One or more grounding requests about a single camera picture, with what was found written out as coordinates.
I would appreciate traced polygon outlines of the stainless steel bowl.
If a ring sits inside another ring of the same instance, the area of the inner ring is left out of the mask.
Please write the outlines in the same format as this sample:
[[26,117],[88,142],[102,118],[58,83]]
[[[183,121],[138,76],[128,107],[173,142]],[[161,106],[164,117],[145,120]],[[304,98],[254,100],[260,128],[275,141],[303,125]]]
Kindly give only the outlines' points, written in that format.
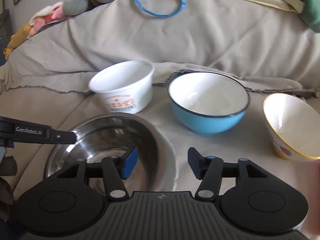
[[105,157],[120,157],[136,147],[137,164],[129,179],[124,181],[127,191],[157,190],[161,180],[163,140],[152,124],[132,114],[103,114],[84,121],[72,131],[76,134],[76,143],[52,149],[44,170],[45,178],[66,165],[79,161],[99,163]]

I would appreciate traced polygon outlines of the blue enamel bowl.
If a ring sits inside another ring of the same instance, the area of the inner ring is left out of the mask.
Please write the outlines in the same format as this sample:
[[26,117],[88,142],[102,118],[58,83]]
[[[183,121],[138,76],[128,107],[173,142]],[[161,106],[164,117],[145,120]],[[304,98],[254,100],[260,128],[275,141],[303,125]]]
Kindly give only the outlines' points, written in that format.
[[225,132],[246,114],[250,96],[235,79],[210,72],[196,72],[173,79],[168,94],[174,115],[197,134]]

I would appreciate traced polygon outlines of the cream gold-rimmed bowl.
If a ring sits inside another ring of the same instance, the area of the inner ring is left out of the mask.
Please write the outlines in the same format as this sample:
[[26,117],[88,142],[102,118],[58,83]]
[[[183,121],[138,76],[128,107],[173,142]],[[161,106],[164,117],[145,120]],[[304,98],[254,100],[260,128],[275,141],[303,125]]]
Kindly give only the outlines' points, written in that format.
[[284,160],[319,160],[319,114],[302,99],[284,93],[263,102],[272,147]]

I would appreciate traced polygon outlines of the white floral plate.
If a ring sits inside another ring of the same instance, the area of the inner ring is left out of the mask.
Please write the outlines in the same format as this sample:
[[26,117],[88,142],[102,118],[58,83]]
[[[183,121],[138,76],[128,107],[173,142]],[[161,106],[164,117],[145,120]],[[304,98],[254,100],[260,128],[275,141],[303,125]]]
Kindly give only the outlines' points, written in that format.
[[175,191],[177,187],[177,179],[179,176],[178,162],[176,151],[167,137],[146,119],[138,116],[141,122],[152,134],[157,143],[158,162],[155,180],[148,191]]

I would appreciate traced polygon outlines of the grey sofa cover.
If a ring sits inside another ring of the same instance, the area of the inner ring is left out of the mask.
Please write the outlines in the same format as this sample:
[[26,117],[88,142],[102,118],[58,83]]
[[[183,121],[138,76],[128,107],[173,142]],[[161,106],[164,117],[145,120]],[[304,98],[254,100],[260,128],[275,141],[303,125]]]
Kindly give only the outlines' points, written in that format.
[[[103,113],[88,82],[113,64],[143,60],[155,65],[153,99],[140,116],[176,151],[178,190],[198,181],[187,150],[225,161],[251,159],[308,196],[316,163],[279,159],[262,110],[268,92],[319,91],[319,35],[294,13],[240,0],[188,0],[182,13],[155,18],[131,0],[117,0],[37,34],[1,68],[1,115],[68,130]],[[251,104],[233,129],[205,137],[174,116],[165,83],[181,70],[229,75],[250,90]]]

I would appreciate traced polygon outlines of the pink plush toy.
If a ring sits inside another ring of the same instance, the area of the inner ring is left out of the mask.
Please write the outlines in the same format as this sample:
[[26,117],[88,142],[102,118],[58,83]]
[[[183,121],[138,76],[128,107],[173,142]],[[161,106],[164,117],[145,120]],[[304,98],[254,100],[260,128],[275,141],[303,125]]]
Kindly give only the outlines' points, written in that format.
[[29,21],[30,26],[35,30],[39,30],[39,28],[46,23],[66,18],[67,15],[63,12],[62,7],[63,2],[46,6],[31,17]]

